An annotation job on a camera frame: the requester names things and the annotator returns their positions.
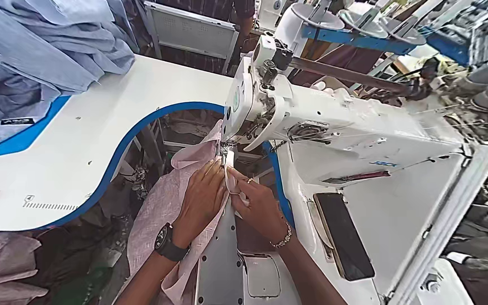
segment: black phone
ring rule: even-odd
[[[348,281],[374,277],[376,272],[342,194],[317,193],[313,198],[332,237],[333,255],[340,275]]]

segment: sticker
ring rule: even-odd
[[[390,163],[390,162],[383,162],[383,161],[376,161],[376,162],[369,162],[370,164],[376,164],[376,165],[383,165],[383,166],[392,166],[396,167],[398,164],[395,163]]]
[[[35,124],[32,118],[20,118],[20,119],[4,119],[1,120],[1,125],[24,125]]]

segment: hand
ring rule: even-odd
[[[238,195],[231,195],[235,210],[272,244],[279,243],[287,234],[287,222],[271,189],[255,181],[248,183],[249,178],[232,167],[227,171],[236,178],[237,187],[249,198],[246,206]]]
[[[220,211],[227,188],[221,160],[210,160],[189,178],[180,215],[173,222],[173,244],[187,248]]]

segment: bracelet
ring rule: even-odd
[[[279,248],[285,246],[285,244],[287,244],[289,242],[289,239],[291,239],[291,235],[293,234],[291,231],[291,226],[289,226],[288,223],[286,223],[286,225],[287,225],[287,235],[279,243],[277,243],[277,244],[271,243],[271,245],[276,249],[279,249]]]

